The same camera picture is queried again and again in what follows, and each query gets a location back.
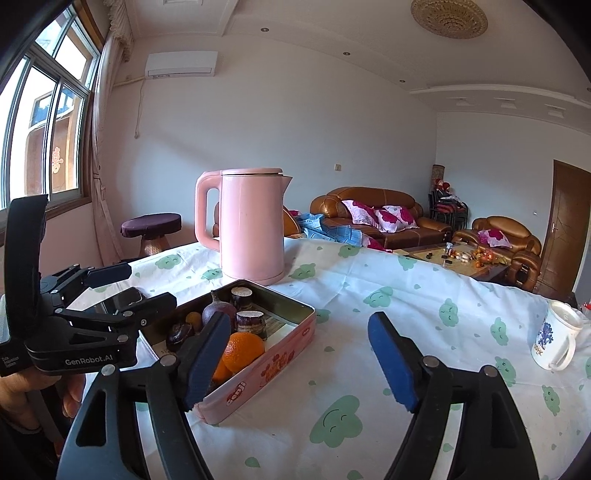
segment leather armchair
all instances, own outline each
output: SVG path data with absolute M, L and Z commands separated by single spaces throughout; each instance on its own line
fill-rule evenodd
M 416 220 L 419 228 L 403 230 L 397 233 L 383 233 L 368 225 L 353 224 L 351 214 L 343 200 L 357 200 L 372 208 L 379 208 L 384 205 L 406 207 Z M 351 225 L 388 249 L 439 244 L 445 241 L 452 231 L 449 225 L 424 217 L 423 207 L 413 197 L 396 190 L 341 187 L 315 198 L 310 205 L 310 212 L 324 215 L 325 225 Z
M 533 291 L 540 275 L 542 244 L 521 223 L 503 216 L 477 218 L 472 222 L 471 230 L 458 230 L 454 233 L 453 241 L 479 245 L 478 232 L 492 228 L 503 232 L 511 243 L 511 248 L 491 249 L 509 264 L 505 274 L 506 282 L 522 290 Z

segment ceiling light fixture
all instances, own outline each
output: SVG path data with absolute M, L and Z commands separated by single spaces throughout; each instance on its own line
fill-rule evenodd
M 548 107 L 548 115 L 556 116 L 558 118 L 564 118 L 566 108 L 562 108 L 556 105 L 548 105 L 547 103 L 545 105 L 546 107 Z
M 448 97 L 448 100 L 455 100 L 457 106 L 473 106 L 466 97 Z
M 495 100 L 499 100 L 501 103 L 501 108 L 509 108 L 513 110 L 517 110 L 517 104 L 515 103 L 514 98 L 498 98 L 495 97 Z
M 447 38 L 476 38 L 488 28 L 485 13 L 472 0 L 413 0 L 415 21 Z

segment curtain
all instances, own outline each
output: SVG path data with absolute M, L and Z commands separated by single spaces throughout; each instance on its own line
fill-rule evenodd
M 134 38 L 129 26 L 129 19 L 124 0 L 105 0 L 105 5 L 111 8 L 111 31 L 103 48 L 96 90 L 92 106 L 91 149 L 90 163 L 92 169 L 92 209 L 95 220 L 96 241 L 99 246 L 100 258 L 103 265 L 112 265 L 123 259 L 123 252 L 119 243 L 119 232 L 113 227 L 111 214 L 106 202 L 105 186 L 100 178 L 100 164 L 102 162 L 102 143 L 105 130 L 106 108 L 115 76 L 122 61 L 128 61 L 131 56 Z

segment white wall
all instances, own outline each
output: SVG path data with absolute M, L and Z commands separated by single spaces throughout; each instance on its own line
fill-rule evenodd
M 294 177 L 285 205 L 303 211 L 346 185 L 426 202 L 436 116 L 398 86 L 322 53 L 247 35 L 140 39 L 118 80 L 142 76 L 148 53 L 179 50 L 219 51 L 216 74 L 147 80 L 137 140 L 141 84 L 116 87 L 109 100 L 102 174 L 116 226 L 177 212 L 185 227 L 171 243 L 194 241 L 195 181 L 224 168 L 283 168 Z M 137 248 L 137 239 L 124 242 L 127 255 Z
M 48 220 L 41 243 L 42 275 L 51 275 L 75 263 L 82 267 L 102 266 L 90 203 Z M 4 247 L 0 248 L 0 290 L 4 293 Z
M 516 116 L 437 114 L 437 163 L 470 208 L 470 222 L 504 215 L 544 243 L 554 160 L 591 171 L 591 136 Z

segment red onion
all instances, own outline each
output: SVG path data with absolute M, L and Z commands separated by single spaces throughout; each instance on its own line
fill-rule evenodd
M 213 314 L 216 312 L 227 313 L 230 317 L 230 323 L 232 325 L 232 331 L 235 330 L 236 325 L 236 308 L 231 303 L 221 301 L 215 291 L 212 291 L 213 301 L 203 309 L 201 318 L 203 319 L 203 326 L 206 326 L 212 319 Z

